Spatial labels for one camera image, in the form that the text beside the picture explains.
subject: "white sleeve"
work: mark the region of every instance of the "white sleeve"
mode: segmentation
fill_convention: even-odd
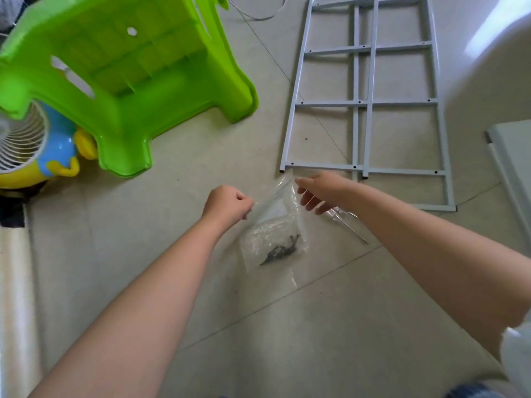
[[[511,383],[522,395],[531,398],[531,310],[521,326],[505,330],[500,353]]]

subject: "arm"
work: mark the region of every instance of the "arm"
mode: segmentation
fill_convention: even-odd
[[[374,188],[322,172],[295,180],[301,204],[356,213],[461,327],[499,358],[501,334],[531,307],[531,260]]]
[[[201,219],[109,304],[30,396],[156,396],[212,250],[252,205],[234,187],[213,190]]]

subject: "ziplock bag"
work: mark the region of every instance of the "ziplock bag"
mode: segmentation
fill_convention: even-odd
[[[240,250],[248,272],[307,251],[296,187],[291,176],[284,176],[273,196],[257,204],[249,214],[249,226],[240,235]]]

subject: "wire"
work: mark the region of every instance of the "wire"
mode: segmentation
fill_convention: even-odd
[[[246,17],[252,19],[252,20],[268,20],[268,19],[271,19],[273,17],[275,17],[276,14],[278,14],[280,11],[282,11],[282,9],[284,8],[284,6],[286,5],[286,3],[288,2],[288,0],[284,0],[282,2],[282,6],[273,14],[273,15],[269,15],[269,16],[266,16],[266,17],[263,17],[263,18],[256,18],[255,16],[252,16],[251,14],[248,14],[247,12],[243,12],[241,9],[238,8],[238,6],[236,4],[234,4],[234,2],[232,0],[229,0],[229,3],[231,3],[231,5],[236,8],[240,14],[242,15],[245,15]]]

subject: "green plastic stool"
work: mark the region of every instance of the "green plastic stool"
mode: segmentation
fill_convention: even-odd
[[[41,0],[0,50],[0,108],[21,119],[41,100],[94,136],[103,169],[136,176],[152,166],[159,134],[212,106],[231,122],[258,107],[216,3],[228,9],[227,0]]]

